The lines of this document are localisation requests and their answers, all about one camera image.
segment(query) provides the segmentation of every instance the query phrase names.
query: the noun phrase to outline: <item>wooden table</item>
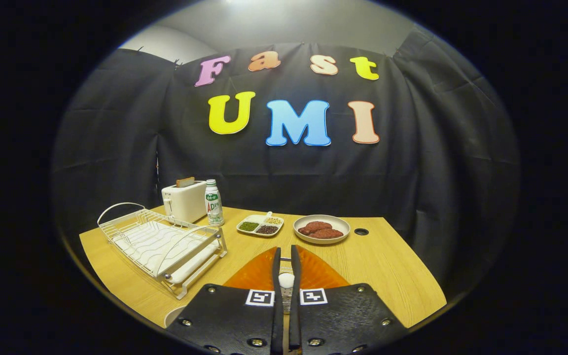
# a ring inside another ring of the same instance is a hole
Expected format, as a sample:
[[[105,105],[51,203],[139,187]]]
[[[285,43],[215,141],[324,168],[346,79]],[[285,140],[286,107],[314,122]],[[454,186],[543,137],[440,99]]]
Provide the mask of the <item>wooden table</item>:
[[[165,214],[163,206],[152,211]],[[298,215],[274,212],[274,216],[284,218],[284,226],[272,238],[260,238],[236,230],[236,225],[246,216],[265,213],[223,207],[225,224],[222,229],[228,254],[215,261],[181,300],[147,276],[115,245],[108,244],[100,228],[80,234],[80,240],[96,274],[108,290],[162,328],[165,328],[165,315],[187,305],[204,284],[222,285],[245,263],[272,247],[282,248],[282,257],[290,258],[291,245],[300,245],[317,254],[351,284],[370,284],[406,327],[413,326],[446,305],[444,293],[431,272],[384,218],[343,218],[352,230],[344,241],[335,245],[313,245],[298,238],[293,232],[293,223],[300,217]],[[207,216],[195,224],[207,224]],[[354,233],[356,228],[365,228],[369,234],[359,236]]]

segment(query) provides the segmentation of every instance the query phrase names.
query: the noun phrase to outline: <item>divided tray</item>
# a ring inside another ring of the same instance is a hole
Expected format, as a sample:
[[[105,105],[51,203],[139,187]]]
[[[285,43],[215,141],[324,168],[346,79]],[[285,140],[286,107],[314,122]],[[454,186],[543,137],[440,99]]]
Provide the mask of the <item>divided tray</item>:
[[[239,232],[246,234],[255,234],[257,236],[262,236],[262,237],[272,237],[275,234],[277,234],[284,225],[283,218],[279,218],[278,216],[272,216],[272,215],[273,212],[269,212],[266,215],[248,215],[246,218],[241,220],[241,222],[238,225],[236,225],[236,229]],[[252,223],[255,224],[255,226],[250,231],[245,231],[244,229],[241,229],[241,225],[243,225],[243,223]],[[271,233],[264,233],[264,232],[259,233],[258,231],[262,227],[270,229],[273,229],[273,227],[275,227],[276,229]]]

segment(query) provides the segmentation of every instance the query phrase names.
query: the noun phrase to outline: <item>bottle label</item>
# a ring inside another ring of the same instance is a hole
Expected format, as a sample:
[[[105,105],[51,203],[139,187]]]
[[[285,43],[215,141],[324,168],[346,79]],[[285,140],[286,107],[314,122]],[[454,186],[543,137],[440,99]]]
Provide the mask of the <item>bottle label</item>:
[[[223,207],[220,205],[220,198],[216,193],[208,193],[205,195],[205,204],[207,205],[207,215],[212,225],[223,224]]]

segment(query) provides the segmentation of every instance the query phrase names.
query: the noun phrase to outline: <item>wire rack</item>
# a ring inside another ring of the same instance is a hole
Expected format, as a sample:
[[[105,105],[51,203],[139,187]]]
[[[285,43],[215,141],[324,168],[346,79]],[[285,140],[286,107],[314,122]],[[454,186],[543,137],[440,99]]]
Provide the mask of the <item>wire rack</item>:
[[[102,217],[119,205],[136,205],[141,210],[101,223]],[[189,285],[217,258],[227,254],[223,231],[211,225],[196,225],[147,210],[131,202],[115,204],[98,218],[110,244],[119,249],[147,275],[175,294],[182,285],[183,298]]]

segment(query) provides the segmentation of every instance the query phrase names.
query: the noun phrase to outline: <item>bottle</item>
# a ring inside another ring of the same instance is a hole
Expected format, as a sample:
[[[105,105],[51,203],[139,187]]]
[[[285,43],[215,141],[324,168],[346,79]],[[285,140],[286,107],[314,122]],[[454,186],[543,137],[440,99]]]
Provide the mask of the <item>bottle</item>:
[[[210,225],[223,225],[225,220],[223,218],[223,204],[220,200],[220,192],[216,186],[216,180],[209,179],[205,182],[205,207],[207,209],[207,218]]]

